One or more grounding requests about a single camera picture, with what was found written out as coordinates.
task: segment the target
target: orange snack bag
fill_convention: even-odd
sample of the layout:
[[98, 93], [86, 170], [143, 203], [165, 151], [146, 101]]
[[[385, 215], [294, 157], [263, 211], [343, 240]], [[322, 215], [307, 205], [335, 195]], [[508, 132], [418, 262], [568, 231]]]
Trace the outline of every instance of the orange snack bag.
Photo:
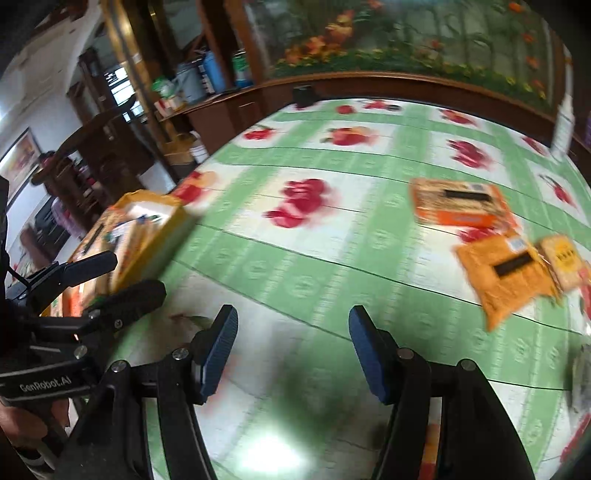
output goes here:
[[496, 185], [413, 179], [410, 189], [419, 223], [500, 229], [517, 226]]
[[513, 230], [456, 247], [456, 255], [482, 303], [489, 332], [536, 295], [557, 297], [545, 262]]

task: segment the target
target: window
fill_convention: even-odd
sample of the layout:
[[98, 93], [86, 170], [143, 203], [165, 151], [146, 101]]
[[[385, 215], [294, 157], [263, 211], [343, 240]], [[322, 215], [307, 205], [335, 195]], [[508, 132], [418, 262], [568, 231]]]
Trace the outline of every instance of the window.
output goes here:
[[[127, 78], [127, 72], [123, 67], [116, 69], [114, 72], [106, 73], [105, 77], [117, 105], [123, 105], [135, 93], [131, 82]], [[135, 116], [141, 116], [144, 113], [144, 109], [138, 100], [135, 101], [131, 111]], [[123, 116], [129, 122], [129, 115], [124, 113]]]

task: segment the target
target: blue gripper pad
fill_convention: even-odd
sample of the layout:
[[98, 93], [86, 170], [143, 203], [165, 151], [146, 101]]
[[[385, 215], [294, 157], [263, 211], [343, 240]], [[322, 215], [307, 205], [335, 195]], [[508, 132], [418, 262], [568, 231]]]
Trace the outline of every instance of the blue gripper pad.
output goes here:
[[207, 331], [212, 346], [201, 368], [200, 394], [213, 395], [220, 383], [222, 372], [238, 333], [238, 312], [232, 305], [224, 305]]
[[380, 402], [389, 405], [392, 387], [387, 378], [387, 369], [398, 346], [388, 332], [375, 327], [361, 305], [354, 306], [349, 312], [349, 334], [371, 393]]

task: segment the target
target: red fruit print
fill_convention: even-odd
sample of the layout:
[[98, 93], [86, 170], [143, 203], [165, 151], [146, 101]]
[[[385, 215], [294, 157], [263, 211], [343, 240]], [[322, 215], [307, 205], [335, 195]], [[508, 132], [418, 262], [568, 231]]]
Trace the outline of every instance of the red fruit print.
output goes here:
[[465, 244], [469, 244], [496, 234], [497, 231], [492, 228], [469, 228], [460, 230], [460, 239]]
[[474, 125], [477, 127], [476, 122], [463, 113], [455, 112], [454, 110], [449, 109], [439, 109], [439, 111], [441, 112], [441, 117], [449, 120], [450, 122], [454, 122], [455, 124], [459, 125]]
[[307, 179], [288, 181], [282, 194], [285, 200], [276, 210], [269, 210], [264, 216], [282, 228], [295, 228], [310, 219], [325, 203], [330, 187], [324, 180]]
[[539, 153], [540, 155], [545, 156], [545, 152], [544, 150], [542, 150], [542, 146], [536, 142], [533, 138], [530, 137], [521, 137], [522, 140], [527, 143], [531, 148], [533, 148], [537, 153]]
[[581, 313], [587, 317], [587, 320], [591, 320], [591, 285], [589, 281], [581, 286], [581, 301]]
[[399, 105], [388, 103], [384, 100], [367, 100], [363, 106], [367, 110], [388, 110], [390, 112], [397, 112], [401, 110]]
[[351, 113], [355, 113], [355, 109], [350, 105], [339, 105], [336, 108], [336, 112], [341, 115], [350, 115]]
[[550, 187], [552, 187], [554, 195], [556, 195], [556, 198], [558, 198], [558, 200], [564, 203], [568, 203], [571, 207], [577, 208], [577, 206], [574, 204], [573, 198], [560, 183], [558, 183], [556, 180], [549, 177], [548, 175], [540, 175], [540, 177], [548, 185], [550, 185]]
[[367, 127], [335, 128], [330, 130], [330, 135], [321, 141], [330, 142], [340, 147], [349, 147], [360, 143], [371, 145], [376, 137], [375, 131]]
[[448, 140], [447, 144], [457, 150], [457, 154], [452, 158], [466, 167], [488, 168], [492, 163], [492, 159], [487, 153], [470, 142]]
[[274, 128], [265, 127], [264, 125], [258, 125], [261, 127], [259, 130], [250, 130], [244, 134], [244, 138], [247, 140], [266, 140], [275, 134]]
[[383, 100], [370, 100], [369, 103], [366, 103], [363, 108], [368, 109], [368, 110], [386, 109], [386, 108], [388, 108], [388, 104], [386, 102], [384, 102]]
[[179, 187], [174, 192], [172, 192], [172, 195], [181, 200], [183, 204], [186, 205], [197, 200], [201, 196], [202, 192], [202, 188], [191, 185], [190, 183], [184, 183], [179, 185]]

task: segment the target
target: orange box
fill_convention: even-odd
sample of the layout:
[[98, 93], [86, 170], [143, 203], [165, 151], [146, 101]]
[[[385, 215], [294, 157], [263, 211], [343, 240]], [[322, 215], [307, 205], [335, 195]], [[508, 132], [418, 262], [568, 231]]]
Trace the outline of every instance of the orange box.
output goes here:
[[418, 223], [499, 229], [517, 226], [496, 185], [413, 179], [410, 192]]

